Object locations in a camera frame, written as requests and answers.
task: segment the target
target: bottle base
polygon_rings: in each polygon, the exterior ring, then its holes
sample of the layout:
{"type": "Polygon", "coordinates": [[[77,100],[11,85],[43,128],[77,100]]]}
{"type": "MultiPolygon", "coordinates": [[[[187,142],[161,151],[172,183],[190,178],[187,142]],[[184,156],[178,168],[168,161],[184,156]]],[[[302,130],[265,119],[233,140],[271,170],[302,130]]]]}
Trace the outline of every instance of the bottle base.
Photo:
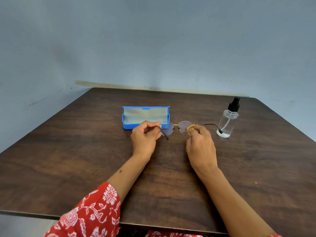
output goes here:
{"type": "Polygon", "coordinates": [[[220,136],[220,137],[223,137],[223,138],[228,138],[230,137],[230,134],[226,134],[223,132],[223,134],[219,133],[219,131],[217,130],[216,133],[220,136]]]}

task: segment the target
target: clear plastic bottle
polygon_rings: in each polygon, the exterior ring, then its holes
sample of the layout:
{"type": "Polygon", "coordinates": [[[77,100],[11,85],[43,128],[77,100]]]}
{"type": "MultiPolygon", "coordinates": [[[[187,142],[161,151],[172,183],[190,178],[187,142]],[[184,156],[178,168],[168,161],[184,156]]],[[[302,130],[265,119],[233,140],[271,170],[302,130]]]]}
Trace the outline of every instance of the clear plastic bottle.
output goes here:
{"type": "Polygon", "coordinates": [[[231,102],[228,106],[228,110],[223,112],[223,116],[218,124],[219,129],[223,132],[222,134],[219,133],[219,130],[216,133],[223,138],[230,137],[233,128],[235,126],[236,119],[238,118],[239,114],[237,113],[239,109],[239,97],[235,97],[233,102],[231,102]]]}

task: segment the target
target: table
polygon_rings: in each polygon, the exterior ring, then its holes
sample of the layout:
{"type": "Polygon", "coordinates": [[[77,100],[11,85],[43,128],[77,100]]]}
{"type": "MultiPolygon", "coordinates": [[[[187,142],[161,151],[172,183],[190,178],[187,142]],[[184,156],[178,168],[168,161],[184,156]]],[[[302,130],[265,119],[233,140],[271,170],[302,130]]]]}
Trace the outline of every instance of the table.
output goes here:
{"type": "MultiPolygon", "coordinates": [[[[93,88],[0,154],[2,213],[58,219],[132,155],[122,106],[170,106],[170,120],[218,123],[230,96],[93,88]]],[[[254,98],[241,98],[218,166],[279,234],[316,236],[316,143],[254,98]]],[[[160,138],[121,209],[121,226],[227,236],[185,153],[187,137],[160,138]]]]}

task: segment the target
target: open blue case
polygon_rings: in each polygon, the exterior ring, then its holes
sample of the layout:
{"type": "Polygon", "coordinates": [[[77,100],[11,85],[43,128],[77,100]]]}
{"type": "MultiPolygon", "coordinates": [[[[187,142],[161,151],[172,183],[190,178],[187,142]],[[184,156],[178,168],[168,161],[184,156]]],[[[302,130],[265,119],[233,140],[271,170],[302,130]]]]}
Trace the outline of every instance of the open blue case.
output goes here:
{"type": "MultiPolygon", "coordinates": [[[[161,106],[123,106],[122,122],[126,130],[131,130],[137,127],[145,120],[155,121],[170,121],[169,108],[161,106]]],[[[168,128],[169,123],[162,124],[161,128],[168,128]]]]}

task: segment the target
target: person's right arm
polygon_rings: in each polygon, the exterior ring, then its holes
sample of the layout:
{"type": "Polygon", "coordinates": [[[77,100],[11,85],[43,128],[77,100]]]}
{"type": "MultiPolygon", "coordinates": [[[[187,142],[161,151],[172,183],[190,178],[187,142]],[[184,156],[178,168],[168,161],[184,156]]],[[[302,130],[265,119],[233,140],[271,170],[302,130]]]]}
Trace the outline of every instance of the person's right arm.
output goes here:
{"type": "Polygon", "coordinates": [[[194,171],[204,183],[231,237],[267,237],[275,231],[231,187],[217,167],[216,150],[204,126],[189,130],[186,151],[194,171]]]}

